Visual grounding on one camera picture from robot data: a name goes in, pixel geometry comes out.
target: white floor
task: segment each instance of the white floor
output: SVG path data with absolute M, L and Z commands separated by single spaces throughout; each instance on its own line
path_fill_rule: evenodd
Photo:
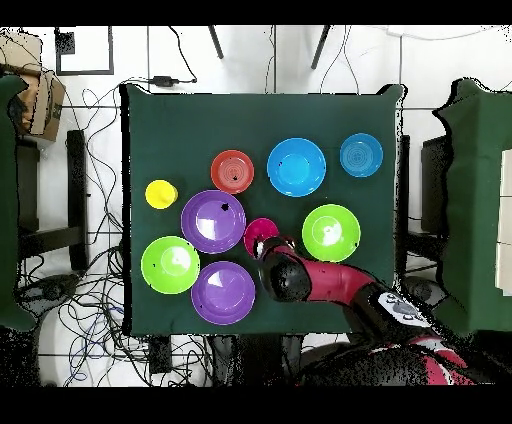
M 402 38 L 389 35 L 386 26 L 359 26 L 351 28 L 347 41 L 346 55 L 358 81 L 361 94 L 376 93 L 383 85 L 402 83 L 408 94 L 404 101 L 403 132 L 411 136 L 410 152 L 410 212 L 411 217 L 421 216 L 421 174 L 420 149 L 425 140 L 443 135 L 444 129 L 432 110 L 442 106 L 448 99 L 452 81 L 460 77 L 476 77 L 493 90 L 502 89 L 512 80 L 512 43 L 508 28 L 489 26 L 405 26 Z M 269 41 L 270 25 L 267 26 L 217 26 L 217 33 L 224 59 L 217 58 L 207 27 L 175 27 L 181 36 L 183 53 L 197 84 L 186 84 L 169 90 L 149 87 L 152 92 L 212 92 L 212 93 L 264 93 L 265 74 L 273 47 Z M 55 47 L 53 28 L 24 28 L 43 40 L 43 65 L 55 69 Z M 66 59 L 68 69 L 91 69 L 103 66 L 106 44 L 101 34 L 105 27 L 69 28 L 75 32 L 76 57 Z M 319 92 L 320 84 L 331 62 L 342 45 L 345 26 L 331 29 L 324 51 L 316 70 L 310 68 L 320 33 L 321 25 L 277 27 L 277 92 L 312 93 Z M 57 142 L 44 150 L 39 168 L 39 218 L 41 229 L 67 225 L 67 178 L 66 152 L 64 139 L 69 129 L 76 129 L 76 121 L 71 104 L 75 107 L 77 119 L 83 128 L 92 119 L 86 136 L 91 136 L 115 118 L 113 125 L 99 132 L 91 140 L 94 154 L 109 164 L 115 171 L 117 182 L 109 203 L 109 209 L 121 221 L 121 132 L 119 94 L 109 94 L 100 102 L 100 108 L 88 109 L 95 102 L 93 90 L 101 97 L 119 82 L 130 77 L 148 78 L 155 75 L 171 75 L 181 80 L 190 79 L 177 48 L 177 40 L 167 27 L 113 27 L 114 75 L 109 76 L 70 76 L 61 77 L 70 97 L 65 100 L 61 126 Z M 268 76 L 268 91 L 273 91 L 273 63 Z M 356 92 L 356 84 L 347 65 L 344 54 L 340 54 L 323 84 L 323 92 Z M 113 174 L 103 165 L 97 165 L 100 179 L 110 188 Z M 92 166 L 89 174 L 98 179 Z M 96 232 L 103 217 L 103 198 L 99 189 L 89 184 L 88 199 L 89 230 Z M 410 221 L 410 227 L 419 229 L 417 221 Z M 91 245 L 91 257 L 105 250 L 109 243 L 119 243 L 120 234 L 108 233 L 105 223 Z M 44 266 L 36 271 L 36 276 L 51 275 L 70 270 L 67 250 L 45 254 Z M 425 265 L 424 260 L 410 258 L 410 267 Z M 39 263 L 33 258 L 27 261 L 28 269 Z M 106 272 L 106 259 L 98 261 L 90 271 L 93 274 Z M 116 298 L 122 302 L 122 290 L 116 291 Z M 87 317 L 88 310 L 80 310 L 80 317 Z M 94 318 L 82 323 L 87 329 Z M 67 329 L 77 329 L 76 320 L 70 311 L 61 309 L 49 314 L 43 323 L 40 337 L 40 365 L 44 380 L 53 380 L 62 385 L 70 376 L 69 352 L 76 335 Z M 336 335 L 310 334 L 304 346 L 329 343 Z M 180 344 L 186 336 L 175 337 Z M 80 350 L 80 342 L 75 341 L 72 353 Z M 81 369 L 87 378 L 73 381 L 72 386 L 96 386 L 105 371 L 112 365 L 106 356 L 98 356 Z M 192 382 L 201 381 L 200 372 L 194 374 Z M 144 386 L 129 362 L 116 362 L 109 372 L 110 382 L 102 380 L 101 385 Z M 160 384 L 162 376 L 154 381 Z

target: chair leg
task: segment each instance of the chair leg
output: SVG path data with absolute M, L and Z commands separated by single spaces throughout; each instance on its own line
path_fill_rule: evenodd
M 313 63 L 311 64 L 311 69 L 316 69 L 316 65 L 318 65 L 318 59 L 320 59 L 320 55 L 324 49 L 325 40 L 327 40 L 327 34 L 329 34 L 330 29 L 330 25 L 324 25 L 322 35 L 320 35 L 320 40 L 318 41 L 318 46 L 316 48 L 315 57 L 313 58 Z
M 220 48 L 219 38 L 217 37 L 217 32 L 215 31 L 215 26 L 208 25 L 208 29 L 210 30 L 210 35 L 212 36 L 212 41 L 215 46 L 215 50 L 217 50 L 217 56 L 219 56 L 219 59 L 223 59 L 224 54 L 222 53 L 222 49 Z

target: blue plate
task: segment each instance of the blue plate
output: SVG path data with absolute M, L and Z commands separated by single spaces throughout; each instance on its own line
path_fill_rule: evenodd
M 325 157 L 315 143 L 305 138 L 289 138 L 270 153 L 267 174 L 280 193 L 291 197 L 306 196 L 322 184 Z
M 368 134 L 354 134 L 347 138 L 340 149 L 343 169 L 353 177 L 369 177 L 382 164 L 382 146 Z

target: bowl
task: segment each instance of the bowl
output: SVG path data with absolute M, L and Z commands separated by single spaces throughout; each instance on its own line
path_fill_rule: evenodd
M 250 274 L 240 265 L 219 261 L 201 270 L 190 294 L 201 318 L 212 324 L 229 325 L 250 312 L 256 288 Z
M 234 196 L 224 191 L 202 191 L 183 208 L 181 231 L 200 252 L 225 252 L 244 235 L 244 208 Z
M 254 178 L 254 166 L 245 153 L 225 150 L 217 155 L 210 168 L 213 184 L 219 190 L 237 194 L 246 190 Z
M 383 157 L 379 141 L 369 134 L 351 135 L 340 148 L 341 166 L 353 177 L 364 178 L 375 174 Z
M 187 240 L 161 237 L 142 254 L 142 276 L 159 293 L 178 294 L 188 290 L 199 275 L 199 255 Z
M 302 226 L 304 246 L 320 261 L 343 261 L 357 249 L 360 239 L 357 218 L 340 205 L 328 204 L 314 209 Z
M 325 177 L 325 157 L 318 146 L 305 138 L 279 143 L 268 157 L 267 174 L 280 193 L 302 197 L 314 192 Z

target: table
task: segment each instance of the table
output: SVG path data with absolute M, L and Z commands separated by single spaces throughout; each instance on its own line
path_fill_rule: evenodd
M 392 283 L 395 109 L 403 93 L 400 85 L 388 86 L 377 95 L 363 96 L 147 94 L 132 84 L 120 86 L 120 92 L 125 317 L 131 334 L 350 330 L 343 310 L 337 305 L 278 303 L 270 299 L 259 281 L 256 263 L 242 243 L 223 254 L 200 254 L 201 266 L 230 260 L 245 267 L 254 279 L 254 307 L 236 324 L 216 326 L 203 321 L 192 307 L 189 291 L 162 295 L 145 283 L 140 270 L 144 249 L 156 238 L 182 236 L 181 210 L 198 191 L 215 188 L 210 180 L 210 164 L 225 149 L 244 151 L 255 166 L 253 183 L 237 195 L 247 222 L 266 216 L 277 223 L 281 233 L 300 241 L 303 220 L 311 210 L 325 203 L 346 206 L 357 216 L 362 229 L 360 246 L 346 263 Z M 382 166 L 370 178 L 353 178 L 339 163 L 341 143 L 358 132 L 375 136 L 384 150 Z M 302 198 L 278 193 L 266 175 L 270 151 L 290 137 L 315 142 L 327 163 L 320 188 Z M 145 201 L 146 186 L 155 179 L 168 180 L 179 191 L 178 200 L 165 210 L 155 210 Z

